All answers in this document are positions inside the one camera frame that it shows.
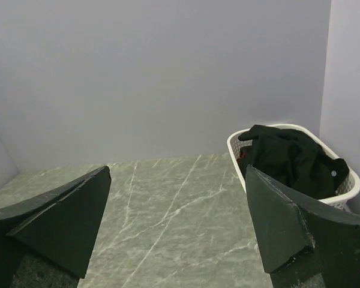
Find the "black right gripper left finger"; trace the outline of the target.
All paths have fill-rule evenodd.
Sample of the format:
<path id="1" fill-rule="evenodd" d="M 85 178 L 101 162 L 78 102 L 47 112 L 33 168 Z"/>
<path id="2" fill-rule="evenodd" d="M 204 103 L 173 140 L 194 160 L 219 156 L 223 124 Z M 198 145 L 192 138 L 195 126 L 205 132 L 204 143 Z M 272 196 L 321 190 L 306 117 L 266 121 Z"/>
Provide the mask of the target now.
<path id="1" fill-rule="evenodd" d="M 86 275 L 111 186 L 89 173 L 0 208 L 0 287 L 77 287 Z"/>

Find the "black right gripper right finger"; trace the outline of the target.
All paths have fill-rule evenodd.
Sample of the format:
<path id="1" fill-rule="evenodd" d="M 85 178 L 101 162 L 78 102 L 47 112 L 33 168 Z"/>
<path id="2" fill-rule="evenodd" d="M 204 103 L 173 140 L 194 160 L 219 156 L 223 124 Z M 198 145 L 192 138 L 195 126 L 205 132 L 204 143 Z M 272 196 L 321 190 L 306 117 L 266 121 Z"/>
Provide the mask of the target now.
<path id="1" fill-rule="evenodd" d="M 360 215 L 247 167 L 246 194 L 273 287 L 360 287 Z"/>

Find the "black long sleeve shirt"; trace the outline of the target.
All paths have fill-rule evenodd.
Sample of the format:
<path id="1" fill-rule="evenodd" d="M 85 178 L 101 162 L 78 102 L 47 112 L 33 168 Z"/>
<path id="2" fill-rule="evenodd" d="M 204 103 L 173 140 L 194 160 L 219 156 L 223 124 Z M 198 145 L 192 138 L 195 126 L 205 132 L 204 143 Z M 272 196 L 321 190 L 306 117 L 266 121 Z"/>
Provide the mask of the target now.
<path id="1" fill-rule="evenodd" d="M 254 125 L 238 139 L 252 141 L 240 149 L 246 157 L 237 159 L 243 177 L 247 167 L 252 166 L 285 186 L 320 200 L 334 197 L 349 174 L 344 159 L 327 156 L 318 143 L 298 130 Z"/>

